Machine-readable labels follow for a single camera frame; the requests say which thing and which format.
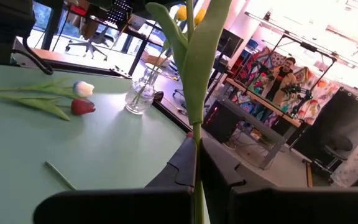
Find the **jacket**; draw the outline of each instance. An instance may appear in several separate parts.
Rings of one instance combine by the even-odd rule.
[[[272,88],[273,83],[276,80],[279,73],[280,73],[280,67],[277,67],[277,68],[273,69],[274,80],[270,80],[267,77],[262,77],[262,83],[264,84],[264,90],[262,92],[262,96],[266,97],[267,93]],[[275,103],[276,105],[280,105],[281,102],[284,101],[287,94],[284,93],[283,91],[281,91],[281,88],[283,88],[286,85],[291,84],[291,83],[296,83],[296,77],[292,72],[288,73],[283,78],[283,81],[280,84],[280,88],[277,90],[277,92],[273,98],[273,103]]]

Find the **glass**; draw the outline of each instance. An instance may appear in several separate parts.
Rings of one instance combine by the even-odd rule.
[[[154,100],[154,83],[161,70],[152,70],[148,64],[143,77],[132,83],[125,97],[126,109],[134,114],[143,114],[151,106]]]

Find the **clear glass vase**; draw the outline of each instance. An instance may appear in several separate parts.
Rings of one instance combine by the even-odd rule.
[[[134,114],[143,114],[151,106],[154,100],[154,83],[157,77],[158,72],[152,72],[152,69],[147,67],[143,77],[132,82],[125,97],[125,107],[128,111]]]

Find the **tulip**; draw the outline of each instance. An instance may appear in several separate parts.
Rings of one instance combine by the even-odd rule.
[[[90,102],[89,100],[84,99],[74,99],[71,102],[71,113],[73,115],[83,115],[86,113],[92,113],[96,109],[94,107],[94,103]]]
[[[187,19],[186,6],[179,7],[179,9],[177,11],[176,19],[179,21],[185,21]]]
[[[94,86],[84,81],[77,81],[73,85],[73,92],[82,98],[92,96]]]
[[[194,19],[194,24],[197,26],[204,19],[206,9],[200,9],[197,13],[197,16]]]

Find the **floor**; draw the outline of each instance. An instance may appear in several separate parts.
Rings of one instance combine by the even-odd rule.
[[[28,39],[28,43],[31,47],[36,45],[41,34],[41,32],[33,30],[31,37]],[[53,39],[52,46],[54,46],[56,39],[56,37]],[[61,37],[55,48],[55,52],[82,57],[84,54],[84,47],[72,47],[69,52],[65,52],[65,46],[68,41],[69,39]],[[109,49],[101,50],[106,53],[109,52]],[[94,61],[100,61],[104,59],[104,56],[100,55],[99,53],[95,54],[94,59],[91,59],[89,55],[86,57],[89,57],[90,60]],[[112,50],[109,53],[108,62],[111,62],[112,65],[119,65],[121,69],[127,72],[132,65],[133,59],[133,55],[122,54]],[[136,80],[137,78],[141,77],[144,70],[144,62],[140,61],[132,76],[133,79]],[[181,82],[172,79],[174,76],[172,75],[172,72],[166,71],[165,74],[166,75],[161,75],[157,78],[155,89],[157,91],[161,90],[164,92],[165,95],[162,103],[172,112],[174,112],[180,119],[182,119],[183,122],[188,124],[187,117],[178,112],[178,109],[184,109],[180,106],[184,102],[184,98],[179,94],[176,94],[175,96],[172,95],[175,89],[181,89]],[[258,168],[258,164],[261,162],[263,156],[267,152],[262,150],[258,145],[255,144],[255,142],[253,142],[253,140],[251,140],[251,138],[248,138],[245,134],[235,134],[237,135],[236,139],[238,138],[240,144],[237,144],[236,148],[227,145],[227,151],[234,157],[238,158],[242,164],[244,164],[250,170],[273,182],[277,186],[307,187],[305,165],[302,163],[302,158],[297,156],[295,152],[291,152],[288,149],[283,149],[283,152],[279,152],[277,154],[276,158],[269,165],[268,169],[262,170]]]

